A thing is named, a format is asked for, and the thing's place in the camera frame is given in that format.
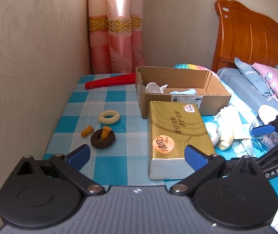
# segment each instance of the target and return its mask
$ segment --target tissue package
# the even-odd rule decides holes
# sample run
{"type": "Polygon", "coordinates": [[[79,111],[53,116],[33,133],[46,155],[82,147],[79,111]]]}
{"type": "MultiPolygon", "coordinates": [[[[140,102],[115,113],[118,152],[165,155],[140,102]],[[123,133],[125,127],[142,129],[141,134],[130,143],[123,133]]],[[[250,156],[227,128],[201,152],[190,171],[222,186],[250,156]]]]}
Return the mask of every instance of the tissue package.
{"type": "Polygon", "coordinates": [[[151,101],[149,110],[149,178],[183,179],[194,173],[185,161],[185,147],[215,153],[196,105],[151,101]]]}

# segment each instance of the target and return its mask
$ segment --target red plastic tongs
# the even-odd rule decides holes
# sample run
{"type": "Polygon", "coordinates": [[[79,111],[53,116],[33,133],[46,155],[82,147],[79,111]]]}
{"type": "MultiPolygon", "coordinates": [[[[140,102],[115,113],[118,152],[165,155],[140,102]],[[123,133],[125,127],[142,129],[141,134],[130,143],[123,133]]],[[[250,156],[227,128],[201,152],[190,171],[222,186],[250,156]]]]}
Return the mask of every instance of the red plastic tongs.
{"type": "Polygon", "coordinates": [[[85,89],[94,89],[100,87],[135,84],[135,73],[113,76],[85,83],[85,89]]]}

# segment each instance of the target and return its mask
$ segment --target blue checkered tablecloth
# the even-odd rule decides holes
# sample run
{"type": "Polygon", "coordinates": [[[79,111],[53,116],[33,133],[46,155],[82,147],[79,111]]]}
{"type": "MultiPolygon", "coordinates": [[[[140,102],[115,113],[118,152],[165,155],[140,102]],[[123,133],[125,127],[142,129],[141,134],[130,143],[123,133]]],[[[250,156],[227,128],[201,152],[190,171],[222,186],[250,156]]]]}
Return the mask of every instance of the blue checkered tablecloth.
{"type": "MultiPolygon", "coordinates": [[[[148,178],[148,125],[142,119],[137,102],[135,85],[121,85],[86,90],[89,81],[116,76],[116,74],[83,76],[72,93],[47,147],[44,159],[55,153],[68,154],[82,144],[88,144],[91,156],[81,173],[108,188],[109,185],[166,185],[170,188],[178,180],[150,180],[148,178]],[[116,135],[115,143],[97,150],[90,144],[90,136],[82,138],[80,133],[88,125],[95,130],[103,125],[98,115],[104,110],[116,110],[121,119],[110,125],[116,135]]],[[[248,129],[255,113],[225,85],[232,94],[230,105],[235,105],[243,125],[248,129]]],[[[214,122],[213,116],[203,116],[204,122],[214,122]]],[[[226,159],[236,157],[232,148],[216,152],[226,159]]],[[[278,177],[271,184],[278,194],[278,177]]],[[[278,224],[278,212],[272,226],[278,224]]]]}

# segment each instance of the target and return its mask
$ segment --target plush doll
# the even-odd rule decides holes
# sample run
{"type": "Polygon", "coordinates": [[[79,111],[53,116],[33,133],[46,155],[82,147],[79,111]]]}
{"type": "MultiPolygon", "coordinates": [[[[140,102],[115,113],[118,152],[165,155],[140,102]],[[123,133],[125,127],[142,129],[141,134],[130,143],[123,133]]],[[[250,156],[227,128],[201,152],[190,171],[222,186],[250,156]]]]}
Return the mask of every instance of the plush doll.
{"type": "Polygon", "coordinates": [[[220,127],[220,134],[221,134],[220,142],[219,142],[218,147],[221,150],[226,150],[226,149],[230,148],[230,146],[234,140],[233,132],[226,127],[220,127]]]}
{"type": "Polygon", "coordinates": [[[212,141],[213,146],[215,147],[220,138],[220,131],[215,123],[205,122],[204,123],[210,140],[212,141]]]}
{"type": "Polygon", "coordinates": [[[230,148],[234,140],[234,135],[231,130],[226,127],[218,128],[218,126],[212,122],[205,122],[204,124],[214,147],[217,147],[219,142],[218,147],[221,150],[230,148]]]}

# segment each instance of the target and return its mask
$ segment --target foam earplug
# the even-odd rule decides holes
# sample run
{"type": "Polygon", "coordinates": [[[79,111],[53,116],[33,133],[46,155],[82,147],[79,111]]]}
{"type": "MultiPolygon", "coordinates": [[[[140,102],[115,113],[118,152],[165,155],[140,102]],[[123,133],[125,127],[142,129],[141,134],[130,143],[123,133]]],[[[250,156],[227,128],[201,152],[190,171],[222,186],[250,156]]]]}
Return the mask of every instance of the foam earplug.
{"type": "Polygon", "coordinates": [[[88,125],[87,128],[85,128],[82,133],[81,133],[81,137],[86,137],[87,135],[89,135],[90,133],[93,132],[93,127],[91,125],[88,125]]]}
{"type": "Polygon", "coordinates": [[[105,140],[107,139],[107,137],[109,136],[109,133],[111,132],[112,128],[108,127],[108,126],[103,126],[103,131],[101,134],[101,139],[105,140]]]}

